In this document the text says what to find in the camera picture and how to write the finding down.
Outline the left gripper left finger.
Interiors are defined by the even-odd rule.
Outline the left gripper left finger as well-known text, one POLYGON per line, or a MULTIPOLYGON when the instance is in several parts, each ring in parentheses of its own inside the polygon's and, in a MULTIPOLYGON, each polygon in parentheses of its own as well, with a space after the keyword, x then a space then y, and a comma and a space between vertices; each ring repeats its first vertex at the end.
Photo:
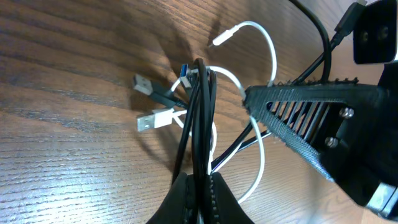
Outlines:
POLYGON ((189 200, 193 196, 189 189, 186 173, 178 175, 158 210, 147 224, 186 224, 190 223, 192 207, 189 200))

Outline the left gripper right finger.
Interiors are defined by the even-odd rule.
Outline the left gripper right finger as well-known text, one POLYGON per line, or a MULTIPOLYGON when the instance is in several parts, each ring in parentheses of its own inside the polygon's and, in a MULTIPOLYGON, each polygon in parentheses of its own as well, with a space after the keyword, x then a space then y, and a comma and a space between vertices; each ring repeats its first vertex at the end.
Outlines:
POLYGON ((205 223, 253 224, 220 173, 205 179, 205 223))

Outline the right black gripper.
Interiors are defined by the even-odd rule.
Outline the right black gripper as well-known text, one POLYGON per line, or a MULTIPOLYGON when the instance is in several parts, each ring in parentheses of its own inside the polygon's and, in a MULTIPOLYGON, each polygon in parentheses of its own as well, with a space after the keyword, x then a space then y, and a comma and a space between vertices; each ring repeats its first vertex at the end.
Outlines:
POLYGON ((397 206, 397 67, 376 86, 250 86, 244 106, 358 205, 397 206))

